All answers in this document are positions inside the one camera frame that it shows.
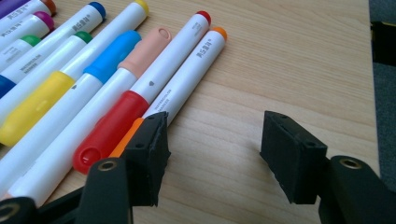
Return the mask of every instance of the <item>table surface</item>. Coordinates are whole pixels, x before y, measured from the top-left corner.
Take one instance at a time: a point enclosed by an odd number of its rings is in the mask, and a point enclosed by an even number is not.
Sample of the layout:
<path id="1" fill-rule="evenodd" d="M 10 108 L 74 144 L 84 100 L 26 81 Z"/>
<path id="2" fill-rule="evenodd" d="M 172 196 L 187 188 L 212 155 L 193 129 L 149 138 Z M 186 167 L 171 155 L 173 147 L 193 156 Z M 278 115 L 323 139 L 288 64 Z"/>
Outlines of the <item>table surface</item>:
<path id="1" fill-rule="evenodd" d="M 107 20 L 93 35 L 131 1 L 99 2 Z M 55 1 L 55 26 L 87 3 Z M 169 126 L 159 206 L 134 207 L 136 223 L 319 223 L 319 199 L 289 204 L 259 155 L 265 110 L 295 119 L 329 147 L 329 158 L 352 156 L 379 173 L 368 1 L 147 3 L 142 36 L 159 25 L 176 35 L 205 10 L 229 38 Z M 85 178 L 70 171 L 49 202 Z"/>

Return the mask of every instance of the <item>red marker cap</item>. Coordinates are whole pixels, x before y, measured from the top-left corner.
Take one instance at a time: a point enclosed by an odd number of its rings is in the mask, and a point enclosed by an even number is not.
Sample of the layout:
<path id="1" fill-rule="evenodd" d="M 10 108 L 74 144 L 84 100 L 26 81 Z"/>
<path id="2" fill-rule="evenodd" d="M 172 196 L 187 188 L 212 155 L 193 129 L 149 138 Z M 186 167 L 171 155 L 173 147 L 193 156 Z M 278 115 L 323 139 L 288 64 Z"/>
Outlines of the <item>red marker cap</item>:
<path id="1" fill-rule="evenodd" d="M 134 91 L 123 93 L 78 146 L 73 155 L 73 167 L 87 174 L 94 163 L 111 154 L 134 121 L 148 108 L 149 104 L 139 94 Z"/>
<path id="2" fill-rule="evenodd" d="M 209 26 L 210 26 L 210 23 L 212 22 L 212 19 L 210 18 L 209 13 L 207 13 L 205 11 L 198 11 L 196 14 L 200 14 L 200 15 L 204 16 L 206 18 L 207 22 L 209 23 Z"/>

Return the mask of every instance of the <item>blue marker cap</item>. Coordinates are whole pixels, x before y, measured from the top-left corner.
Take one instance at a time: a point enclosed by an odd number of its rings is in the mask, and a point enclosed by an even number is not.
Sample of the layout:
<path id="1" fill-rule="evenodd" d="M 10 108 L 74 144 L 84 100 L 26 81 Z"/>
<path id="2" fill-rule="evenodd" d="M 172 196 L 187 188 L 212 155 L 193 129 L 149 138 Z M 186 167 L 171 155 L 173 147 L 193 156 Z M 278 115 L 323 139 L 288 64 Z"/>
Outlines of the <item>blue marker cap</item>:
<path id="1" fill-rule="evenodd" d="M 136 31 L 127 31 L 119 35 L 93 63 L 84 69 L 84 73 L 97 77 L 105 84 L 117 71 L 119 63 L 128 56 L 141 39 Z"/>
<path id="2" fill-rule="evenodd" d="M 7 94 L 16 84 L 0 75 L 0 99 Z"/>
<path id="3" fill-rule="evenodd" d="M 96 8 L 96 10 L 99 11 L 99 13 L 102 15 L 102 20 L 105 19 L 106 17 L 106 10 L 105 8 L 102 6 L 102 4 L 98 3 L 98 2 L 90 2 L 88 5 L 93 6 L 94 8 Z"/>

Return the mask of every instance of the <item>peach marker cap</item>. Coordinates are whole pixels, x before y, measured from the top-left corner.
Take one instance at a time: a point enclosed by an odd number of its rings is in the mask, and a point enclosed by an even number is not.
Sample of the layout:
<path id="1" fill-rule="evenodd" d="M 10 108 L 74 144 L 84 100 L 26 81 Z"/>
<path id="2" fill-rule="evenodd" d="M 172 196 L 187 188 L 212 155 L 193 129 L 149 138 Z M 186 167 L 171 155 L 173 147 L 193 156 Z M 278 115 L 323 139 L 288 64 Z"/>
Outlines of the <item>peach marker cap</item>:
<path id="1" fill-rule="evenodd" d="M 127 57 L 122 61 L 119 68 L 128 69 L 136 77 L 141 77 L 171 40 L 172 36 L 166 28 L 152 29 L 145 38 L 136 44 L 131 52 L 132 57 Z"/>

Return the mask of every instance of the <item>yellow marker cap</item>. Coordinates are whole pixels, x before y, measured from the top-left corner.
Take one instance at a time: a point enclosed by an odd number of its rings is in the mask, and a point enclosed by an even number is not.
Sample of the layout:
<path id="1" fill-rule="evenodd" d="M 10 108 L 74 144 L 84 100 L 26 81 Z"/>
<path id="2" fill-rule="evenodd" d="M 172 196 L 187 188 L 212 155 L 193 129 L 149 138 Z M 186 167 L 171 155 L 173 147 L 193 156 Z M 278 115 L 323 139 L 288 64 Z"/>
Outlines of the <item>yellow marker cap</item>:
<path id="1" fill-rule="evenodd" d="M 8 114 L 0 128 L 0 143 L 9 147 L 17 144 L 74 83 L 67 74 L 53 72 Z"/>
<path id="2" fill-rule="evenodd" d="M 148 6 L 148 4 L 145 1 L 143 1 L 143 0 L 135 0 L 135 2 L 137 4 L 139 4 L 143 9 L 145 9 L 146 15 L 148 16 L 149 15 L 149 6 Z"/>

